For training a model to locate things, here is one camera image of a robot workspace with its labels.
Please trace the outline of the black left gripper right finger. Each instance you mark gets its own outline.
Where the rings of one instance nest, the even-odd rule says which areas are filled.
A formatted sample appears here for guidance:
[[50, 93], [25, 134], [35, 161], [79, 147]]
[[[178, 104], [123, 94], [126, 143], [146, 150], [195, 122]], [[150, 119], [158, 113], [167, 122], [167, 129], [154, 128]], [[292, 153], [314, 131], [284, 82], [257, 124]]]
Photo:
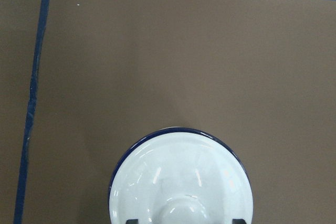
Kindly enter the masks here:
[[232, 224], [246, 224], [244, 219], [232, 219]]

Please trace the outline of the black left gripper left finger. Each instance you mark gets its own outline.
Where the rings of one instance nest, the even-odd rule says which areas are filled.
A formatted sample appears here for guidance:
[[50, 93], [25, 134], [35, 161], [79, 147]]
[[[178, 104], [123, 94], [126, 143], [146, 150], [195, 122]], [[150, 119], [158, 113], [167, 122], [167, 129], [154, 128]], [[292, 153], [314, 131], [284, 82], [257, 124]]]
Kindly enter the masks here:
[[128, 219], [126, 221], [126, 224], [138, 224], [139, 220], [138, 219]]

